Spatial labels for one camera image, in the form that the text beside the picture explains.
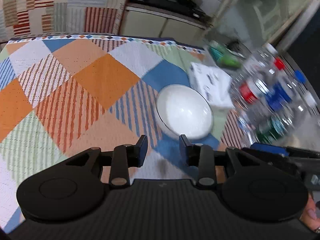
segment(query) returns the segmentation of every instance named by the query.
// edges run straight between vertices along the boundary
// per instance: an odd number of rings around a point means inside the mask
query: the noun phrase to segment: red bottle cap
[[[285,69],[285,64],[284,64],[284,62],[282,61],[282,59],[280,59],[279,57],[276,58],[274,64],[275,64],[275,66],[277,67],[277,69],[279,69],[279,70]]]

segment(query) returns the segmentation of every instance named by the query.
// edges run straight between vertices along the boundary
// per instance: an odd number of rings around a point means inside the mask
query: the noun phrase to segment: plastic water bottle
[[[283,105],[277,113],[258,125],[255,135],[260,143],[272,144],[274,141],[290,135],[300,127],[309,115],[308,109],[316,106],[316,101],[308,91],[302,98]]]
[[[240,117],[252,108],[256,102],[271,93],[270,88],[277,82],[277,73],[285,68],[282,60],[277,58],[274,63],[257,71],[244,80],[238,90],[232,94],[236,115]]]
[[[270,93],[260,101],[242,111],[239,115],[239,126],[243,130],[254,130],[265,118],[278,112],[283,105],[299,102],[299,92],[297,90],[299,83],[304,83],[305,77],[300,71],[295,72],[295,77],[287,76],[283,71],[278,73],[277,79]]]
[[[276,54],[276,49],[269,43],[252,53],[243,63],[242,68],[233,76],[231,87],[234,87],[234,89],[237,90],[239,83],[255,74],[260,69],[273,63],[275,60],[274,56]]]
[[[279,113],[274,113],[258,125],[255,136],[260,143],[272,144],[287,135],[293,129],[293,110],[284,106]]]
[[[302,99],[289,104],[294,115],[292,122],[293,126],[295,128],[300,127],[308,116],[309,109],[315,107],[316,105],[317,103],[309,91],[306,92]]]

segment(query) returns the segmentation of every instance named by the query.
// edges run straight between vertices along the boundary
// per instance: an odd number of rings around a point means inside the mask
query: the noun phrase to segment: white bowl
[[[176,140],[181,134],[190,140],[201,139],[213,126],[207,101],[197,91],[183,85],[169,85],[159,92],[155,116],[161,130]]]

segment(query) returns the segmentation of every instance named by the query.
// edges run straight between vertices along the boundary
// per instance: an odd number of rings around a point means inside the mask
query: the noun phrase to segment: cabinet door
[[[166,18],[148,13],[126,11],[120,35],[158,38]]]
[[[161,37],[174,38],[178,42],[197,46],[203,31],[203,29],[188,23],[169,19]]]

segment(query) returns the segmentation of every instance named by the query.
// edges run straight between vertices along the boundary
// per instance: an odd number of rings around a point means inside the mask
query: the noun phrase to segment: green bottle label
[[[259,125],[256,136],[259,142],[272,144],[284,135],[285,128],[277,116],[270,117],[266,123]]]

